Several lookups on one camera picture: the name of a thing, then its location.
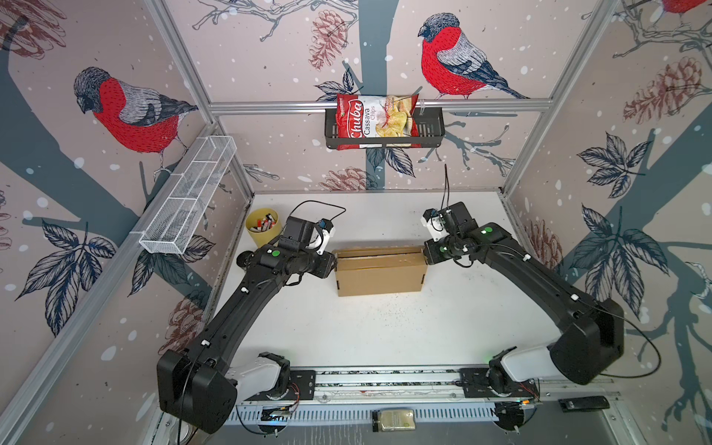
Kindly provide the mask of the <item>brown cardboard box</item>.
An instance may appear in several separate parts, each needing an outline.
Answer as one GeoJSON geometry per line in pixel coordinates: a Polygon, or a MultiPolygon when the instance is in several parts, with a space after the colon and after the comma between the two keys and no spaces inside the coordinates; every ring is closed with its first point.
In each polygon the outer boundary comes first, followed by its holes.
{"type": "Polygon", "coordinates": [[[351,248],[336,257],[340,297],[420,292],[428,271],[418,247],[351,248]]]}

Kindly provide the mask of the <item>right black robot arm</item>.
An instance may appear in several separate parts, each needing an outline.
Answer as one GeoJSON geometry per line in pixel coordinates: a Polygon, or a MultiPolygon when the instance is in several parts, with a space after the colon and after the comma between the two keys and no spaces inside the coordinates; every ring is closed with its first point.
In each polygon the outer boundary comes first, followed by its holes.
{"type": "Polygon", "coordinates": [[[426,263],[458,263],[467,257],[491,267],[523,291],[553,321],[560,336],[550,344],[513,347],[489,361],[489,385],[509,393],[519,383],[563,376],[587,385],[619,359],[624,350],[624,317],[615,302],[600,302],[569,285],[561,276],[531,257],[498,224],[463,228],[428,224],[426,263]]]}

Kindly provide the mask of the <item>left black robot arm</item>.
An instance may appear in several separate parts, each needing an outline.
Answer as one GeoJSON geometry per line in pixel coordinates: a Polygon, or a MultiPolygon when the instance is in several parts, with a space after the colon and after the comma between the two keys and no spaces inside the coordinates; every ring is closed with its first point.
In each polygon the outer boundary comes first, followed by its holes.
{"type": "Polygon", "coordinates": [[[218,431],[239,399],[267,390],[250,389],[253,378],[231,376],[238,347],[267,303],[291,276],[327,278],[336,266],[326,251],[334,225],[290,217],[283,232],[237,259],[245,275],[217,315],[189,344],[165,352],[157,364],[159,407],[207,433],[218,431]]]}

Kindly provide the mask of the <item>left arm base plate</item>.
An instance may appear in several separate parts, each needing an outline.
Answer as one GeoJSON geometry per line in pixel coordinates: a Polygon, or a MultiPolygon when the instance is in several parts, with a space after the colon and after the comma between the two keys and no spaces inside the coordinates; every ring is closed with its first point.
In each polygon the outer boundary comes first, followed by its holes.
{"type": "Polygon", "coordinates": [[[267,391],[247,399],[247,402],[296,402],[312,401],[316,387],[316,372],[312,369],[291,370],[286,391],[279,396],[270,396],[267,391]]]}

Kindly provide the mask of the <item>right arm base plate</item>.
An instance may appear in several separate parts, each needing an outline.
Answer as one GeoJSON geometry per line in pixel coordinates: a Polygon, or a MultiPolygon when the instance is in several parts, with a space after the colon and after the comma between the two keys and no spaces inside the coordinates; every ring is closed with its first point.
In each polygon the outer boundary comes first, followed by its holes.
{"type": "Polygon", "coordinates": [[[458,374],[458,386],[468,399],[537,399],[540,396],[535,380],[515,382],[499,368],[465,367],[459,369],[458,374]]]}

